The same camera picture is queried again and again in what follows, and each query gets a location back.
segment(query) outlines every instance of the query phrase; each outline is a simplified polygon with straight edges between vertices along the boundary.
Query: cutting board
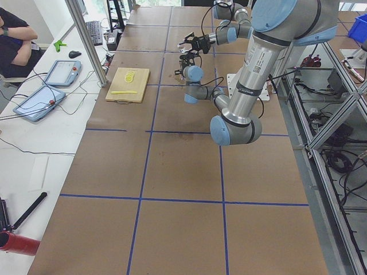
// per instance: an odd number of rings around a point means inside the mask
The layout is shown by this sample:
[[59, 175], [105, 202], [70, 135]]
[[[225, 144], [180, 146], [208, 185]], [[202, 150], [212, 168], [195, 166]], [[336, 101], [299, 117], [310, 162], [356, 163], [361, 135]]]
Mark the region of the cutting board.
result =
[[[132, 82], [125, 81], [127, 73], [134, 72]], [[143, 101], [145, 87], [149, 78], [149, 69], [141, 68], [118, 68], [108, 90], [107, 101], [127, 101], [141, 103]], [[114, 91], [136, 91], [137, 93], [118, 93], [113, 95]]]

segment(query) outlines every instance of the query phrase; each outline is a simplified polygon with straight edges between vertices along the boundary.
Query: person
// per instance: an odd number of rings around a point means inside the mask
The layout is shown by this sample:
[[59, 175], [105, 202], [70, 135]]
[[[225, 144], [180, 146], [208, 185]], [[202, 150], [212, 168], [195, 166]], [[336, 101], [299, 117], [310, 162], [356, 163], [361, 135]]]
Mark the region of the person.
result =
[[0, 74], [27, 77], [44, 52], [32, 42], [37, 38], [24, 20], [0, 7]]

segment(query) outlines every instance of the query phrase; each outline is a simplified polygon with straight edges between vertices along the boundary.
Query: table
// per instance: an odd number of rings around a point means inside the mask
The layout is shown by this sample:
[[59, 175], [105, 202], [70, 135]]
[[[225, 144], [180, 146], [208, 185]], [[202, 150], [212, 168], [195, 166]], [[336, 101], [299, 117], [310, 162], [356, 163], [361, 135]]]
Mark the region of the table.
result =
[[[132, 13], [107, 78], [149, 68], [144, 101], [101, 89], [29, 274], [328, 274], [276, 96], [262, 137], [230, 147], [210, 138], [210, 102], [184, 103], [176, 45], [206, 11]], [[246, 47], [203, 56], [203, 83], [234, 73]]]
[[[59, 37], [63, 36], [69, 27], [70, 25], [65, 26]], [[56, 107], [38, 123], [31, 123], [22, 118], [1, 120], [0, 129], [2, 133], [0, 138], [19, 146], [23, 150], [75, 153], [85, 130], [86, 121], [95, 105], [100, 85], [96, 75], [90, 74], [90, 71], [93, 70], [92, 65], [77, 30], [73, 28], [63, 42], [67, 46], [61, 47], [59, 53], [56, 53], [55, 48], [50, 46], [34, 70], [36, 73], [47, 72], [55, 60], [68, 60], [70, 50], [82, 52], [82, 55], [76, 58], [82, 63], [80, 75], [69, 88], [63, 89], [68, 96], [60, 104], [66, 112], [72, 113], [77, 108], [78, 110], [74, 115], [67, 115], [60, 107]], [[96, 50], [102, 60], [106, 51], [102, 46], [96, 47]], [[89, 75], [91, 76], [82, 85], [83, 89], [76, 89]], [[17, 93], [30, 95], [41, 85], [42, 81], [38, 77], [34, 77], [24, 83]], [[20, 103], [23, 99], [24, 97], [20, 97], [14, 99], [14, 101]], [[9, 103], [2, 112], [1, 117], [13, 115], [12, 110], [14, 107], [14, 103]], [[36, 200], [42, 191], [48, 193], [48, 196], [33, 211], [31, 216], [15, 231], [16, 234], [29, 238], [42, 239], [61, 187], [71, 166], [73, 155], [25, 154], [5, 144], [3, 141], [0, 141], [0, 154], [0, 172], [2, 175], [0, 196], [6, 200], [12, 224]], [[41, 158], [47, 159], [47, 166], [34, 166]], [[30, 182], [32, 175], [40, 172], [44, 173], [43, 186], [32, 185]], [[34, 257], [19, 254], [1, 253], [0, 266], [2, 273], [26, 274], [33, 259]]]

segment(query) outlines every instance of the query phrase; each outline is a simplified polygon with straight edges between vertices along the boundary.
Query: tablet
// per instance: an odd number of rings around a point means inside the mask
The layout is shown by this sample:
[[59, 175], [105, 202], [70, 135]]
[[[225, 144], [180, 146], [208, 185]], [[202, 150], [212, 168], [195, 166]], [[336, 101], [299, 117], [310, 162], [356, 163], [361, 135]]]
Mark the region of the tablet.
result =
[[65, 93], [63, 91], [43, 85], [15, 107], [13, 112], [30, 121], [37, 121], [55, 108], [64, 97]]
[[45, 83], [54, 87], [68, 87], [74, 82], [80, 69], [79, 60], [56, 60], [45, 78]]

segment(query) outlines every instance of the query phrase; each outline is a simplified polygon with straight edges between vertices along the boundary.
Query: black handle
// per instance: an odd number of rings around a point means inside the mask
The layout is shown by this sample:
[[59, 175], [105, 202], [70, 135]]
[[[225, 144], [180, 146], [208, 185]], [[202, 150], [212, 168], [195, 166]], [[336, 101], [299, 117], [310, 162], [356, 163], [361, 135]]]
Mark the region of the black handle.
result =
[[36, 199], [34, 203], [27, 209], [27, 211], [24, 212], [24, 214], [15, 222], [15, 224], [12, 226], [12, 229], [17, 229], [21, 223], [32, 213], [32, 211], [42, 202], [44, 198], [47, 197], [46, 192], [42, 192], [41, 195]]

